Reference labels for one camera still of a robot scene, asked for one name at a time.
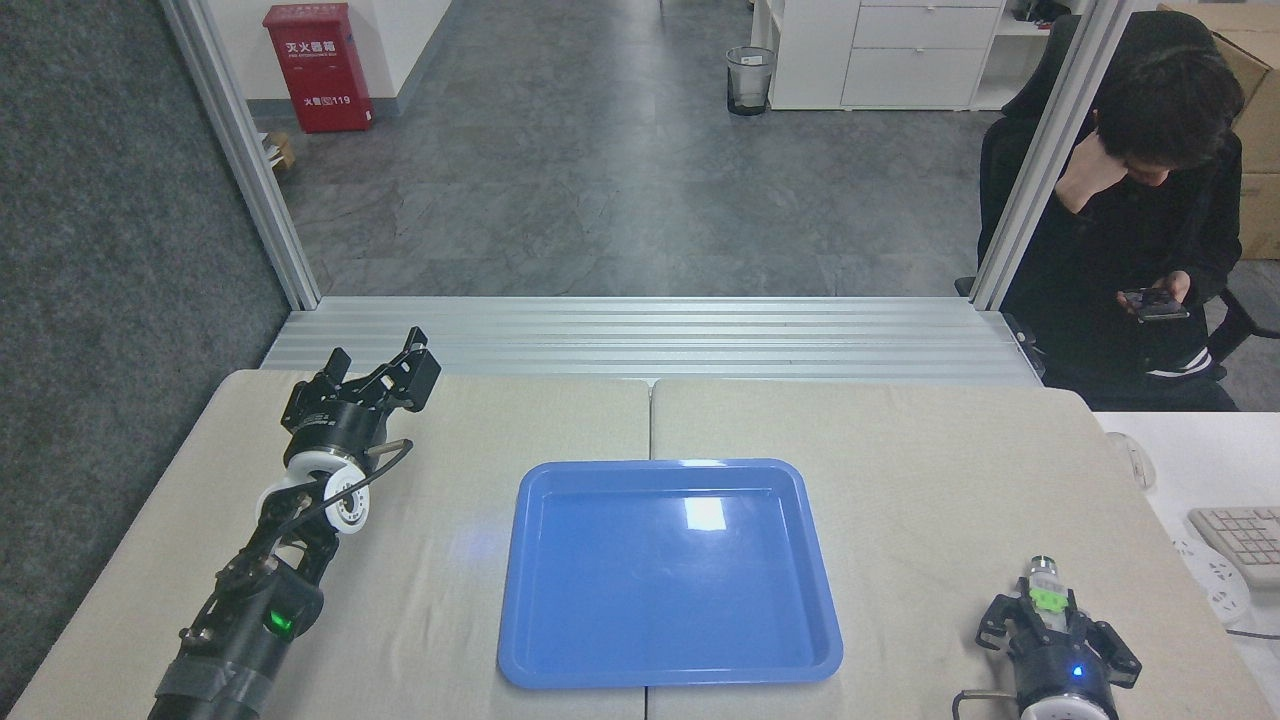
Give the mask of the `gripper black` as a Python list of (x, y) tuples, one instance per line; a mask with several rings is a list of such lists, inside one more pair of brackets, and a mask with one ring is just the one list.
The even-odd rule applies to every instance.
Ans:
[(283, 427), (291, 433), (284, 461), (311, 451), (367, 461), (370, 448), (387, 439), (387, 413), (420, 413), (442, 373), (420, 327), (410, 329), (403, 348), (390, 361), (352, 380), (349, 392), (356, 404), (332, 400), (340, 392), (349, 365), (349, 355), (334, 348), (312, 379), (291, 391), (283, 413)]
[(1110, 623), (1066, 611), (1066, 644), (1042, 644), (1041, 616), (1028, 592), (996, 594), (979, 620), (979, 647), (998, 650), (998, 641), (1009, 641), (1019, 710), (1068, 694), (1111, 710), (1108, 685), (1137, 684), (1142, 662)]

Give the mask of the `person's right hand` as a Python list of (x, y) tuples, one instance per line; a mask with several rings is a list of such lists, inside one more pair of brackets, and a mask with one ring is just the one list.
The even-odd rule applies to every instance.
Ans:
[(1119, 183), (1126, 173), (1124, 160), (1110, 155), (1093, 131), (1070, 151), (1053, 195), (1069, 213), (1079, 214), (1097, 193)]

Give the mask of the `person's left hand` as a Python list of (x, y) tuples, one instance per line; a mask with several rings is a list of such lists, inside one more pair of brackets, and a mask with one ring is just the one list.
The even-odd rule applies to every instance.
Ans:
[(1151, 286), (1121, 291), (1119, 300), (1139, 323), (1181, 320), (1190, 314), (1180, 300), (1179, 287), (1172, 275), (1166, 275)]

